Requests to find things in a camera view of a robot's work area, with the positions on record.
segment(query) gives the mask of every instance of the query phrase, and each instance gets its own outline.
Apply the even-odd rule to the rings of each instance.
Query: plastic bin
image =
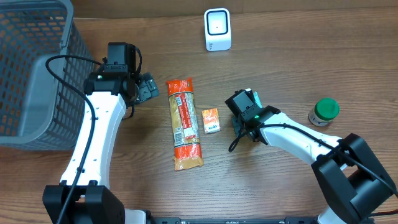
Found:
[[[45,68],[54,55],[91,58],[69,0],[0,1],[0,145],[66,150],[75,144],[85,102]],[[51,69],[83,91],[92,63],[60,58]]]

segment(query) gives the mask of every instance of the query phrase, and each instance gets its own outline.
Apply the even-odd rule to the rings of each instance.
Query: green bottle cap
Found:
[[[315,105],[315,114],[324,121],[333,120],[340,112],[338,103],[331,98],[324,98]]]

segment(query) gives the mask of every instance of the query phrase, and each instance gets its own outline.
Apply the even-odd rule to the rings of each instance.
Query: wooden tabletop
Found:
[[[310,166],[246,138],[228,152],[234,132],[224,100],[243,88],[317,131],[362,136],[398,183],[397,18],[398,8],[232,15],[233,45],[225,52],[206,51],[203,16],[76,21],[97,60],[108,42],[138,46],[142,71],[152,72],[160,90],[120,125],[112,192],[126,208],[158,217],[318,215],[326,202]],[[187,77],[193,77],[204,166],[176,172],[165,81]],[[332,125],[316,128],[308,112],[324,97],[336,99],[341,111]],[[209,108],[218,108],[221,132],[204,134],[200,111]],[[59,182],[71,154],[0,149],[0,222],[50,222],[43,189]],[[396,208],[391,197],[378,211]]]

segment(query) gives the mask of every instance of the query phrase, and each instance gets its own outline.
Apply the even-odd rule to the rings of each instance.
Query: wire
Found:
[[[91,140],[93,139],[93,133],[94,133],[95,119],[96,119],[96,118],[95,118],[94,106],[91,104],[91,102],[90,102],[90,100],[87,98],[87,96],[86,96],[84,93],[82,93],[80,90],[78,90],[77,88],[75,88],[73,85],[71,85],[71,84],[67,83],[66,81],[64,81],[62,78],[60,78],[58,75],[56,75],[56,74],[51,70],[51,68],[50,68],[50,62],[51,62],[52,60],[55,60],[55,59],[58,59],[58,58],[76,58],[76,59],[80,59],[80,60],[85,60],[85,61],[87,61],[87,62],[92,62],[92,63],[95,63],[95,64],[97,64],[97,65],[101,65],[101,63],[99,63],[99,62],[97,62],[97,61],[94,61],[94,60],[92,60],[92,59],[89,59],[89,58],[84,58],[84,57],[79,57],[79,56],[74,56],[74,55],[57,55],[57,56],[54,56],[54,57],[50,57],[50,58],[47,59],[47,61],[45,62],[45,67],[46,67],[46,69],[49,71],[49,73],[50,73],[55,79],[57,79],[60,83],[62,83],[62,85],[65,85],[66,87],[70,88],[70,89],[73,90],[75,93],[77,93],[79,96],[81,96],[81,97],[86,101],[87,105],[90,107],[90,110],[91,110],[91,128],[90,128],[90,133],[89,133],[89,135],[88,135],[88,139],[87,139],[87,144],[86,144],[85,150],[84,150],[83,155],[82,155],[82,157],[81,157],[80,165],[79,165],[79,167],[77,168],[77,171],[76,171],[75,179],[73,180],[73,183],[72,183],[72,185],[71,185],[71,187],[70,187],[69,194],[68,194],[68,196],[67,196],[67,198],[66,198],[66,200],[65,200],[65,203],[63,204],[63,207],[62,207],[62,209],[61,209],[60,215],[59,215],[58,220],[57,220],[57,224],[60,224],[60,223],[62,222],[63,217],[65,216],[65,213],[66,213],[66,211],[67,211],[68,205],[69,205],[70,200],[72,199],[72,196],[73,196],[73,191],[75,190],[75,187],[76,187],[77,182],[78,182],[78,180],[79,180],[80,174],[81,174],[81,172],[82,172],[82,170],[83,170],[83,166],[84,166],[84,163],[85,163],[87,154],[88,154],[88,150],[89,150],[89,148],[90,148]]]
[[[302,134],[304,134],[305,136],[309,137],[310,139],[314,140],[315,142],[319,143],[322,146],[325,146],[327,148],[329,148],[330,150],[338,153],[339,155],[341,155],[342,157],[344,157],[344,159],[352,162],[353,164],[357,165],[359,168],[361,168],[363,171],[367,172],[369,175],[373,176],[374,178],[376,178],[378,181],[382,182],[397,198],[398,198],[398,191],[391,187],[385,180],[383,180],[381,177],[379,177],[377,174],[375,174],[373,171],[369,170],[367,167],[365,167],[364,165],[362,165],[360,162],[356,161],[355,159],[353,159],[352,157],[350,157],[349,155],[347,155],[344,152],[341,152],[339,150],[337,150],[337,148],[325,143],[324,141],[322,141],[322,139],[318,139],[315,136],[311,135],[310,133],[296,127],[296,126],[292,126],[289,124],[261,124],[258,127],[252,129],[252,130],[248,130],[244,133],[241,133],[238,137],[236,137],[236,139],[231,143],[231,145],[229,146],[228,151],[232,152],[235,147],[238,145],[239,140],[249,134],[250,132],[253,131],[258,131],[261,128],[271,128],[271,127],[283,127],[283,128],[290,128],[290,129],[294,129]],[[370,217],[375,217],[375,216],[382,216],[382,215],[395,215],[398,214],[398,210],[394,210],[394,211],[390,211],[390,212],[378,212],[378,213],[372,213],[370,214]]]

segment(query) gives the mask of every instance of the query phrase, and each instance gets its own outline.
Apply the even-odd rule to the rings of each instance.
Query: food package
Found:
[[[220,131],[220,121],[218,119],[217,108],[203,110],[201,111],[201,115],[203,116],[203,126],[206,134]]]
[[[174,136],[175,170],[203,166],[198,121],[193,104],[192,78],[169,80],[170,112]]]

